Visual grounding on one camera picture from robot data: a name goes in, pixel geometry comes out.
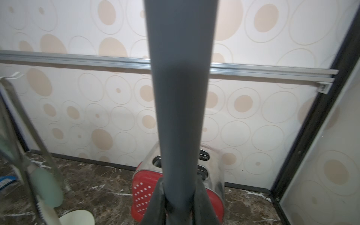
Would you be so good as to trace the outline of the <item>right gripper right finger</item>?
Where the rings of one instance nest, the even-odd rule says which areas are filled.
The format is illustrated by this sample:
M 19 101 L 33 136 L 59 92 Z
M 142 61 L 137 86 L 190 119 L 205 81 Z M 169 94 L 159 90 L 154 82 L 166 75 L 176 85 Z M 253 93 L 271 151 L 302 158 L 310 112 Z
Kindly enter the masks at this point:
M 196 178 L 192 223 L 193 225 L 220 225 L 200 175 Z

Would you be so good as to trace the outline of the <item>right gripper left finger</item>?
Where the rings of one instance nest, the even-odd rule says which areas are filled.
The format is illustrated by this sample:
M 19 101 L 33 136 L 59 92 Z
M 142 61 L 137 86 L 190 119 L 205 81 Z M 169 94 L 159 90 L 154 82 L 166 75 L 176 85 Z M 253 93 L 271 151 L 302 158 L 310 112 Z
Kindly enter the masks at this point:
M 148 209 L 140 225 L 166 224 L 166 195 L 163 187 L 163 178 L 159 178 L 152 194 Z

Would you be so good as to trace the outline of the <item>white utensil rack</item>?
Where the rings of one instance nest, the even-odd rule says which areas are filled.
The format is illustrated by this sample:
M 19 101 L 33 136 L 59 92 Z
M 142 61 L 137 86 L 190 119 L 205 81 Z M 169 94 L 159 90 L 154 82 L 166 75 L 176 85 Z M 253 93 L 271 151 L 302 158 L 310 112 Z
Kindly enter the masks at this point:
M 87 210 L 76 210 L 58 217 L 54 208 L 48 206 L 37 196 L 37 208 L 40 218 L 46 225 L 95 225 L 93 214 Z

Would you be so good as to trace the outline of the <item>dark grey rack back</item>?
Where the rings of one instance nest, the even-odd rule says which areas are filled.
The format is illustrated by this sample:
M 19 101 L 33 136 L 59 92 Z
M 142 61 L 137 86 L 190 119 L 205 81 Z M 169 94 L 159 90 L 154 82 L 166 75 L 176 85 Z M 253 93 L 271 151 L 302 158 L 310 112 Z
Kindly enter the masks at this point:
M 165 195 L 170 217 L 190 216 L 217 1 L 145 1 Z

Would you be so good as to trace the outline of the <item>green tongs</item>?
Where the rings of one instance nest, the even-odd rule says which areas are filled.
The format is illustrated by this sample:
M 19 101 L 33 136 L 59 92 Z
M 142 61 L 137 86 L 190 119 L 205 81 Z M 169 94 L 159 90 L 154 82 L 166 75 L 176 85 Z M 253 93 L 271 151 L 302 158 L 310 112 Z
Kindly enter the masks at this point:
M 18 175 L 21 175 L 19 158 L 13 147 L 14 143 L 1 135 L 1 155 L 17 169 Z M 26 156 L 23 156 L 22 159 L 35 194 L 52 208 L 61 206 L 64 193 L 54 176 L 47 170 L 36 166 Z

